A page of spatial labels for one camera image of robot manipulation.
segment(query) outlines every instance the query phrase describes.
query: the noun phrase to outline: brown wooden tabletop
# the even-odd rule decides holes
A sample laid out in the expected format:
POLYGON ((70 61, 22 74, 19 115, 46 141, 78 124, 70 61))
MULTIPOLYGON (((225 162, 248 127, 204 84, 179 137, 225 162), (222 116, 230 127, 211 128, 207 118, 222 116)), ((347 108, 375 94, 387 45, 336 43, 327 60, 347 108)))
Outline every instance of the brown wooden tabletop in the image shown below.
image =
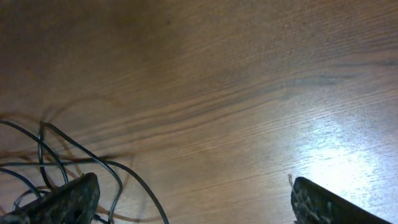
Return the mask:
MULTIPOLYGON (((396 0, 3 0, 0 32, 1 118, 34 133, 51 121, 134 169, 171 223, 292 223, 289 174, 398 223, 396 0)), ((1 162, 37 160, 17 131, 0 141, 1 162)), ((98 174, 106 213, 114 179, 69 170, 98 174)), ((161 223, 117 172, 115 222, 161 223)), ((27 187, 0 178, 9 212, 27 187)))

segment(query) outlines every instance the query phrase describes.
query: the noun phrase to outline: black cable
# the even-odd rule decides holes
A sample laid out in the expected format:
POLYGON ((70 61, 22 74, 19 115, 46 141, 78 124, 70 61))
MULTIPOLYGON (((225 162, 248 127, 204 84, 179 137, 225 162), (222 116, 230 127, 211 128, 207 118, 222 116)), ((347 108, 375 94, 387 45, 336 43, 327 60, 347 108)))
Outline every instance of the black cable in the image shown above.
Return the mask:
POLYGON ((14 177, 17 177, 18 179, 20 179, 21 181, 23 181, 23 183, 26 184, 26 186, 29 188, 29 190, 31 190, 37 198, 41 198, 42 196, 40 195, 39 191, 36 189, 36 187, 28 180, 26 179, 24 176, 12 171, 12 170, 7 170, 4 168, 0 168, 0 172, 5 172, 9 175, 13 175, 14 177))
POLYGON ((38 144, 41 144, 41 145, 44 147, 44 149, 47 150, 47 151, 50 153, 50 156, 55 160, 55 162, 56 162, 57 164, 59 164, 59 167, 60 167, 60 170, 61 170, 61 173, 62 173, 62 177, 63 177, 63 180, 65 181, 65 183, 67 184, 67 183, 69 182, 68 176, 67 176, 67 172, 66 172, 65 168, 63 167, 61 161, 58 159, 57 155, 55 155, 55 153, 53 152, 53 150, 51 150, 51 149, 48 147, 48 145, 46 145, 43 141, 41 141, 41 140, 38 139, 36 136, 34 136, 34 134, 28 132, 28 131, 25 130, 24 128, 22 128, 22 127, 20 127, 20 126, 18 126, 18 125, 16 125, 16 124, 14 124, 14 123, 12 123, 12 122, 5 121, 5 120, 1 120, 1 119, 0 119, 0 124, 5 124, 5 125, 7 125, 7 126, 10 126, 10 127, 12 127, 12 128, 15 128, 16 130, 18 130, 18 131, 24 133, 25 135, 27 135, 28 137, 30 137, 31 139, 33 139, 33 140, 34 140, 35 142, 37 142, 38 144))
MULTIPOLYGON (((119 185, 119 190, 115 196, 115 199, 112 203, 111 209, 109 210, 109 215, 108 215, 108 221, 103 220, 99 215, 95 214, 94 215, 94 219, 98 220, 101 223, 107 223, 110 224, 112 223, 112 219, 113 219, 113 214, 114 214, 114 210, 116 208, 116 204, 119 200, 119 197, 122 193, 123 190, 123 183, 121 182, 121 179, 119 178, 119 176, 117 175, 117 173, 115 173, 115 171, 112 170, 112 168, 109 167, 109 165, 112 166, 116 166, 120 169, 125 170, 126 172, 128 172, 130 175, 132 175, 140 184, 141 186, 144 188, 144 190, 148 193, 148 195, 151 197, 151 199, 154 201, 155 206, 157 207, 160 216, 163 219, 163 222, 165 224, 169 224, 169 221, 167 219, 167 216, 164 212, 164 209, 162 208, 159 200, 156 198, 156 196, 154 195, 154 193, 151 191, 151 189, 149 188, 149 186, 144 182, 144 180, 141 179, 141 177, 136 174, 133 170, 131 170, 130 168, 118 163, 118 162, 114 162, 114 161, 103 161, 100 158, 98 158, 96 155, 94 155, 92 152, 90 152, 89 150, 87 150, 86 148, 84 148, 82 145, 78 144, 76 141, 74 141, 72 138, 70 138, 69 136, 67 136, 64 132, 62 132, 61 130, 59 130, 57 127, 55 127, 54 125, 50 124, 50 123, 45 123, 45 122, 40 122, 40 129, 39 129, 39 135, 38 137, 35 137, 32 133, 28 132, 27 130, 25 130, 24 128, 11 123, 9 121, 4 121, 4 120, 0 120, 0 124, 5 124, 8 126, 11 126, 15 129, 17 129, 18 131, 26 134, 28 137, 30 137, 31 139, 33 139, 34 141, 36 141, 38 143, 38 156, 39 156, 39 162, 7 162, 7 163, 3 163, 0 164, 0 167, 4 167, 4 166, 39 166, 40 167, 40 173, 42 174, 43 180, 46 184, 46 186, 52 190, 53 187, 51 186, 48 178, 47 178, 47 174, 45 172, 44 167, 46 166, 58 166, 60 168, 60 170, 62 171, 63 174, 63 178, 65 183, 68 182, 68 177, 66 176, 66 171, 64 166, 69 166, 69 165, 76 165, 76 164, 100 164, 102 165, 109 173, 111 173, 111 175, 116 179, 116 181, 118 182, 119 185), (86 153, 87 155, 89 155, 91 158, 85 158, 85 159, 79 159, 79 160, 73 160, 71 162, 61 162, 59 160, 59 158, 55 155, 55 153, 53 152, 53 150, 51 150, 48 145, 46 145, 44 143, 44 129, 45 128, 50 128, 52 131, 54 131, 56 134, 58 134, 60 137, 64 138, 64 140, 68 141, 70 144, 76 146, 77 148, 79 148, 80 150, 82 150, 84 153, 86 153), (55 162, 49 162, 49 163, 44 163, 43 162, 43 154, 42 154, 42 148, 44 147, 44 149, 46 149, 50 155, 53 157, 55 162)), ((48 192, 46 191, 41 191, 41 190, 37 190, 32 184, 31 186, 29 186, 29 190, 26 191, 25 193, 23 193, 17 200, 16 202, 14 202, 14 205, 17 207, 19 202, 23 199, 23 197, 25 197, 28 194, 31 193, 35 193, 36 195, 38 194, 40 196, 39 193, 43 193, 46 194, 48 192)))

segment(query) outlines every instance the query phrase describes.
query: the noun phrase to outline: cable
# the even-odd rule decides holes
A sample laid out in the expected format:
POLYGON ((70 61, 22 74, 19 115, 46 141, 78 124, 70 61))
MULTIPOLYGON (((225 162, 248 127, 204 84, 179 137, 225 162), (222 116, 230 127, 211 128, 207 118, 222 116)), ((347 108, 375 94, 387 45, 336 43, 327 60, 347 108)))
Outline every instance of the cable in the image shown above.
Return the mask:
MULTIPOLYGON (((115 173, 115 171, 112 170, 112 168, 110 168, 109 165, 112 166, 116 166, 122 170, 125 170, 126 172, 128 172, 130 175, 132 175, 140 184, 141 186, 144 188, 144 190, 148 193, 148 195, 151 197, 151 199, 153 200, 153 202, 155 203, 155 206, 157 207, 160 216, 162 217, 162 220, 165 224, 169 224, 169 220, 164 212, 164 209, 162 208, 159 200, 156 198, 155 194, 152 192, 152 190, 149 188, 149 186, 144 182, 144 180, 138 175, 136 174, 133 170, 131 170, 130 168, 118 163, 118 162, 114 162, 114 161, 107 161, 107 160, 102 160, 99 157, 97 157, 95 154, 93 154, 92 152, 90 152, 89 150, 87 150, 86 148, 84 148, 82 145, 78 144, 76 141, 74 141, 71 137, 67 136, 64 132, 62 132, 61 130, 59 130, 57 127, 55 127, 54 125, 50 124, 50 123, 45 123, 45 122, 40 122, 40 129, 39 129, 39 135, 38 137, 35 137, 32 133, 26 131, 24 128, 8 122, 8 121, 4 121, 4 120, 0 120, 0 124, 5 124, 8 126, 11 126, 15 129, 17 129, 18 131, 26 134, 28 137, 30 137, 31 139, 33 139, 34 141, 37 142, 38 144, 38 156, 39 156, 39 162, 7 162, 7 163, 3 163, 0 164, 0 171, 1 170, 6 170, 3 169, 1 167, 5 167, 5 166, 17 166, 17 167, 21 167, 21 166, 36 166, 36 167, 40 167, 40 173, 43 177, 43 180, 46 184, 46 186, 52 190, 53 187, 51 186, 48 178, 47 178, 47 174, 45 172, 44 167, 47 166, 58 166, 60 168, 60 170, 62 171, 63 174, 63 178, 65 183, 68 182, 68 178, 66 176, 66 172, 65 172, 65 168, 64 166, 70 166, 70 165, 77 165, 77 164, 99 164, 102 165, 118 182, 119 185, 119 189, 118 192, 114 198, 114 201, 112 203, 111 208, 109 209, 109 215, 108 215, 108 221, 103 220, 99 215, 95 214, 94 215, 94 219, 104 223, 104 224, 110 224, 113 222, 113 214, 114 214, 114 209, 116 208, 116 204, 119 200, 119 197, 122 193, 123 190, 123 183, 121 182, 120 177, 117 175, 117 173, 115 173), (84 158, 84 159, 77 159, 77 160, 72 160, 70 162, 61 162, 59 160, 59 158, 55 155, 55 153, 53 152, 53 150, 51 150, 45 143, 44 143, 44 129, 45 128, 49 128, 51 129, 53 132, 55 132, 56 134, 58 134, 60 137, 64 138, 64 140, 68 141, 70 144, 76 146, 77 148, 79 148, 80 150, 82 150, 84 153, 86 153, 87 155, 89 155, 91 158, 84 158), (44 163, 43 162, 43 154, 42 154, 42 148, 44 147, 44 149, 46 149, 50 155, 53 157, 55 162, 48 162, 48 163, 44 163)), ((31 193, 35 193, 36 196, 40 196, 40 193, 42 194, 47 194, 47 191, 44 190, 37 190, 32 184, 31 186, 29 186, 29 190, 26 191, 25 193, 23 193, 15 202, 14 202, 14 208, 17 207, 19 205, 19 203, 21 202, 21 200, 28 194, 31 193)))
POLYGON ((17 177, 18 179, 20 179, 21 181, 23 181, 23 183, 26 184, 26 186, 29 188, 29 190, 31 190, 37 198, 41 198, 42 196, 40 195, 39 191, 36 189, 36 187, 28 180, 26 179, 24 176, 12 171, 12 170, 7 170, 4 168, 0 168, 0 172, 5 172, 9 175, 13 175, 14 177, 17 177))

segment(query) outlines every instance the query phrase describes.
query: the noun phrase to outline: tangled cable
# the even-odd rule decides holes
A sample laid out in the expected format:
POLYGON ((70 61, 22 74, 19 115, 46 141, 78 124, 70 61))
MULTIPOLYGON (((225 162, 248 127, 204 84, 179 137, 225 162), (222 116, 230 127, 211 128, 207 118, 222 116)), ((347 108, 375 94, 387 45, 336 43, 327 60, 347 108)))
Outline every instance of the tangled cable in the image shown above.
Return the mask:
POLYGON ((101 222, 101 223, 112 223, 113 220, 113 214, 114 214, 114 210, 116 208, 116 204, 118 203, 119 197, 122 193, 123 190, 123 183, 120 179, 120 177, 117 175, 117 173, 115 173, 115 171, 113 171, 112 168, 110 168, 109 165, 111 166, 116 166, 122 170, 125 170, 126 172, 128 172, 130 175, 132 175, 140 184, 141 186, 144 188, 144 190, 148 193, 148 195, 150 196, 150 198, 153 200, 153 202, 155 203, 156 208, 158 209, 160 216, 163 219, 163 222, 165 224, 169 224, 169 221, 167 219, 166 213, 164 212, 159 200, 156 198, 156 196, 154 195, 154 193, 151 191, 151 189, 149 188, 149 186, 144 182, 144 180, 142 178, 139 177, 138 174, 136 174, 133 170, 131 170, 130 168, 118 163, 118 162, 114 162, 114 161, 107 161, 107 160, 102 160, 99 157, 97 157, 96 155, 94 155, 92 152, 90 152, 88 149, 84 148, 82 145, 80 145, 79 143, 77 143, 75 140, 73 140, 71 137, 67 136, 65 133, 63 133, 61 130, 59 130, 57 127, 55 127, 54 125, 50 124, 50 123, 46 123, 46 122, 40 122, 40 129, 39 129, 39 134, 36 137, 34 134, 30 133, 29 131, 27 131, 26 129, 10 122, 10 121, 6 121, 6 120, 0 120, 0 124, 5 124, 7 126, 10 126, 22 133, 24 133, 26 136, 30 137, 31 139, 33 139, 35 142, 37 142, 38 145, 38 157, 39 157, 39 162, 7 162, 7 163, 3 163, 0 164, 0 172, 4 172, 10 175, 13 175, 14 177, 18 178, 19 180, 23 181, 23 183, 26 184, 26 186, 28 186, 29 190, 24 192, 15 202, 14 202, 14 209, 19 207, 19 203, 21 202, 21 200, 29 194, 34 194, 37 198, 41 198, 41 194, 47 194, 49 193, 49 191, 46 190, 39 190, 37 189, 29 180, 27 180, 25 177, 23 177, 22 175, 5 169, 3 167, 6 166, 37 166, 40 167, 40 173, 43 177, 44 183, 47 186, 47 188, 49 190, 53 190, 54 187, 50 184, 50 181, 47 177, 46 171, 45 171, 45 167, 46 166, 58 166, 61 170, 62 173, 62 177, 64 182, 67 184, 69 182, 68 180, 68 176, 67 176, 67 172, 65 170, 65 166, 70 166, 70 165, 77 165, 77 164, 100 164, 101 166, 103 166, 118 182, 118 192, 113 200, 112 206, 109 209, 109 216, 108 216, 108 221, 103 220, 99 215, 95 214, 94 215, 94 219, 101 222), (62 162, 57 155, 53 152, 53 150, 51 150, 51 148, 48 147, 48 145, 46 145, 46 143, 44 143, 44 136, 45 136, 45 128, 49 128, 51 129, 53 132, 55 132, 56 134, 58 134, 61 138, 63 138, 64 140, 66 140, 67 142, 69 142, 70 144, 72 144, 73 146, 79 148, 80 150, 82 150, 84 153, 86 153, 90 158, 86 158, 86 159, 79 159, 76 161, 70 161, 70 162, 62 162), (55 162, 44 162, 43 161, 43 150, 46 150, 50 156, 52 157, 52 159, 55 162))

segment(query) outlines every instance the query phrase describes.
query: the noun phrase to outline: wood grain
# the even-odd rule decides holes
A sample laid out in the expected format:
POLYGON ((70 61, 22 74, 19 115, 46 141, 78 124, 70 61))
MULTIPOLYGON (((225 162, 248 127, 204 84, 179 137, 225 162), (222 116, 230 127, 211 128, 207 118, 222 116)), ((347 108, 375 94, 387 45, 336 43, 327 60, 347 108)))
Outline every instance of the wood grain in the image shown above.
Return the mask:
MULTIPOLYGON (((134 169, 171 223, 292 223, 288 174, 398 223, 397 1, 0 5, 1 118, 33 132, 51 121, 134 169)), ((35 159, 16 131, 1 128, 0 140, 2 161, 35 159)), ((15 170, 44 184, 37 169, 15 170)), ((112 177, 70 170, 99 175, 106 213, 112 177)), ((118 172, 116 223, 161 223, 118 172)), ((1 179, 8 212, 25 186, 1 179)))

